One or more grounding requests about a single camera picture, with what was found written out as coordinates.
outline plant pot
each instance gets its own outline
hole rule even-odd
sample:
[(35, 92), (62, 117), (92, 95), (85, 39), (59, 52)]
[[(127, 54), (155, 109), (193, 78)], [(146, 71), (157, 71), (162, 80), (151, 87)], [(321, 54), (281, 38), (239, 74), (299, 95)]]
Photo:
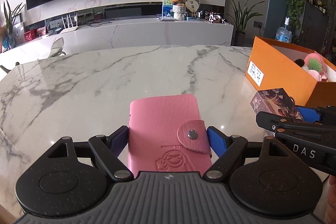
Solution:
[(14, 34), (8, 35), (8, 45), (9, 48), (15, 48), (16, 47), (16, 37)]
[(243, 46), (245, 39), (245, 33), (236, 31), (234, 46)]

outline silver screw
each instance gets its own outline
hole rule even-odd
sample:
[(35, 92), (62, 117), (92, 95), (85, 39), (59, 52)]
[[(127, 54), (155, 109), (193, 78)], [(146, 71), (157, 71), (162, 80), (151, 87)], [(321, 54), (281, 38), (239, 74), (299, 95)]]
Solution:
[(118, 170), (114, 173), (114, 176), (117, 179), (125, 179), (128, 178), (131, 175), (131, 173), (127, 170)]
[(223, 173), (218, 170), (211, 170), (206, 173), (206, 176), (210, 179), (219, 179), (223, 176)]
[(189, 130), (188, 137), (192, 140), (196, 140), (198, 138), (198, 134), (195, 130)]

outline pink wallet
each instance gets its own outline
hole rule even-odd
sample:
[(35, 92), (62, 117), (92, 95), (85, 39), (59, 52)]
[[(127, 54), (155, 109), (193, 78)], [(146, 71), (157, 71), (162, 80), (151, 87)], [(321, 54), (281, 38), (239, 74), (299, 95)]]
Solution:
[(211, 150), (194, 95), (131, 102), (128, 168), (139, 171), (190, 172), (211, 166)]

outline glass vase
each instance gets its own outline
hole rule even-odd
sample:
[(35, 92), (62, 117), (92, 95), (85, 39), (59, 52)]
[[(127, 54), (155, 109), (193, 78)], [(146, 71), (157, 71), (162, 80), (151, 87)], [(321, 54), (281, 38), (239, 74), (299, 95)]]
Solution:
[(9, 48), (16, 47), (16, 37), (14, 34), (8, 35), (8, 44), (9, 44)]

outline hand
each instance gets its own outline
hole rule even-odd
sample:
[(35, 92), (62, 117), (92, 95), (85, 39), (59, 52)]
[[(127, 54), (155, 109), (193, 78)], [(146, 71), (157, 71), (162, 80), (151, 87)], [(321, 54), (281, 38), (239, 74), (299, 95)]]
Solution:
[(324, 220), (327, 224), (336, 224), (336, 177), (331, 175), (329, 184), (327, 211)]

